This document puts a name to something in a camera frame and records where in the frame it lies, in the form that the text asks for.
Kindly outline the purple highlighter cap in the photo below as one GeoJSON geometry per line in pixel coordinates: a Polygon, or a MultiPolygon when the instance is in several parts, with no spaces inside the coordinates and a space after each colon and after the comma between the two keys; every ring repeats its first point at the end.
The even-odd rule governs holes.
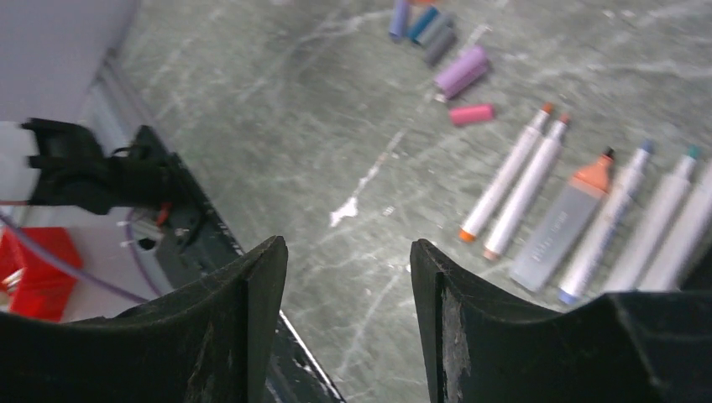
{"type": "Polygon", "coordinates": [[[450,100],[485,74],[489,66],[485,48],[475,45],[439,72],[434,83],[442,99],[450,100]]]}

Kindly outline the white pen grey cap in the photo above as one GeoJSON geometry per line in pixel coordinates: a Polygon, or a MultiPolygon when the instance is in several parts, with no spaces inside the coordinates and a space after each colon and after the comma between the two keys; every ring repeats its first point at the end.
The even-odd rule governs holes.
{"type": "Polygon", "coordinates": [[[487,260],[497,260],[507,250],[521,220],[558,160],[569,123],[570,115],[564,113],[552,124],[547,136],[517,182],[484,243],[483,256],[487,260]]]}

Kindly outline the white pen blue cap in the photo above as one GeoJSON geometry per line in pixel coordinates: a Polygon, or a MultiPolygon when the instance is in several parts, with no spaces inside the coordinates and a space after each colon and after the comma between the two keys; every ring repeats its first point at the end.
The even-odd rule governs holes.
{"type": "Polygon", "coordinates": [[[640,281],[640,291],[678,289],[688,275],[688,265],[711,221],[711,163],[703,171],[677,221],[640,281]]]}

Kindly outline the white marker orange end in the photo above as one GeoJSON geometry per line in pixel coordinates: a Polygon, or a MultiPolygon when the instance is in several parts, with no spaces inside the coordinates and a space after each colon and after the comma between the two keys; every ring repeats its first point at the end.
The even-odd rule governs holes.
{"type": "Polygon", "coordinates": [[[520,131],[510,153],[505,157],[494,177],[460,226],[458,236],[467,243],[473,242],[492,218],[513,180],[521,170],[534,144],[542,136],[542,129],[550,118],[554,105],[542,105],[529,123],[520,131]]]}

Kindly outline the white pen teal cap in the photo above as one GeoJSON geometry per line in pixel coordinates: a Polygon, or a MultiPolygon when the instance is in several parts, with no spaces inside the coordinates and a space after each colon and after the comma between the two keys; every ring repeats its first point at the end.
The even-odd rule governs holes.
{"type": "Polygon", "coordinates": [[[691,186],[699,160],[699,147],[691,145],[674,169],[659,181],[636,228],[602,287],[604,293],[634,290],[667,234],[691,186]]]}

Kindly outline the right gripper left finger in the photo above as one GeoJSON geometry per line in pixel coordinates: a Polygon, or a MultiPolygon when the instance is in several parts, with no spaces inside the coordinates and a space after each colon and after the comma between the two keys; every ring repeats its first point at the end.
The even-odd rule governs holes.
{"type": "Polygon", "coordinates": [[[231,264],[113,318],[1,317],[4,402],[259,402],[288,249],[231,264]]]}

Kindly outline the pink marker cap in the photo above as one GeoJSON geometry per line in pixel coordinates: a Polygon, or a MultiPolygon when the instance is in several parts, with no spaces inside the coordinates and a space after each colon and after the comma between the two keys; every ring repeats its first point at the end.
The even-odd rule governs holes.
{"type": "Polygon", "coordinates": [[[454,126],[466,126],[474,123],[491,121],[495,117],[495,108],[490,103],[453,107],[448,116],[454,126]]]}

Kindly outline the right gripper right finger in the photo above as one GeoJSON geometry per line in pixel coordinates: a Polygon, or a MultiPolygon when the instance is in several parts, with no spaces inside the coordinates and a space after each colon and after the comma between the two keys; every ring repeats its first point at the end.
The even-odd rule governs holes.
{"type": "Polygon", "coordinates": [[[561,313],[411,246],[433,402],[708,402],[711,292],[604,294],[561,313]]]}

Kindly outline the dark grey pen cap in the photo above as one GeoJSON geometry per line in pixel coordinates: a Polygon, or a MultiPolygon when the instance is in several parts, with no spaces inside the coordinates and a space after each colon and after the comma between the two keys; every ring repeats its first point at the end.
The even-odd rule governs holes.
{"type": "Polygon", "coordinates": [[[436,66],[445,54],[453,47],[457,41],[457,34],[454,27],[446,27],[436,38],[426,47],[424,62],[429,67],[436,66]]]}

